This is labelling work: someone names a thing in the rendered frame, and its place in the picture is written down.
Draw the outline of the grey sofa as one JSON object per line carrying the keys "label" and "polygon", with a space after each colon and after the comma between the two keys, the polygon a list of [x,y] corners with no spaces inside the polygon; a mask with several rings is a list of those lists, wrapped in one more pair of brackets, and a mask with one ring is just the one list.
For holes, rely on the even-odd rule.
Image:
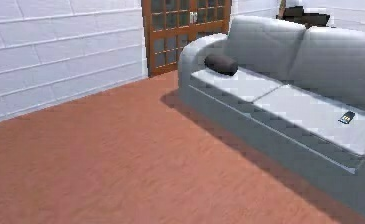
{"label": "grey sofa", "polygon": [[[238,71],[209,69],[209,54]],[[184,47],[178,95],[365,216],[365,32],[239,15],[228,33]],[[348,111],[353,120],[339,122]]]}

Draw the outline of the dark brown object behind sofa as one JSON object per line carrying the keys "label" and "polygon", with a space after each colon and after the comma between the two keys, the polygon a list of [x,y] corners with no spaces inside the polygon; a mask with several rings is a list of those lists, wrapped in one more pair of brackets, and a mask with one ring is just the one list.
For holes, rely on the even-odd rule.
{"label": "dark brown object behind sofa", "polygon": [[312,26],[328,27],[331,15],[322,8],[306,9],[303,0],[280,0],[276,18],[310,28]]}

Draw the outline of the dark grey cushion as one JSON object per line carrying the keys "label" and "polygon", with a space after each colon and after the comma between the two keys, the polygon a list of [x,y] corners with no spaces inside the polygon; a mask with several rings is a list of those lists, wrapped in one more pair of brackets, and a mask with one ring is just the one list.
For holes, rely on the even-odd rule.
{"label": "dark grey cushion", "polygon": [[238,63],[226,55],[209,54],[205,58],[204,64],[209,69],[223,75],[233,76],[238,71]]}

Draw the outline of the brown glazed door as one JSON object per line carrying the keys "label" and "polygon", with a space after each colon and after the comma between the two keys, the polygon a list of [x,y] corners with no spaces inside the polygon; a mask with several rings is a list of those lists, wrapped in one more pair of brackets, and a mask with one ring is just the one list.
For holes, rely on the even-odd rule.
{"label": "brown glazed door", "polygon": [[[183,48],[197,38],[226,33],[232,0],[141,0],[150,77],[177,69]],[[190,24],[190,12],[197,22]]]}

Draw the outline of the black remote control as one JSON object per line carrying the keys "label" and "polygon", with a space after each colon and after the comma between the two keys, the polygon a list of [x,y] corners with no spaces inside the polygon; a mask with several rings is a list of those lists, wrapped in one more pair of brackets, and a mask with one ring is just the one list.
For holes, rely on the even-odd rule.
{"label": "black remote control", "polygon": [[341,122],[343,124],[349,124],[353,120],[354,117],[355,117],[355,113],[352,111],[348,111],[339,118],[339,122]]}

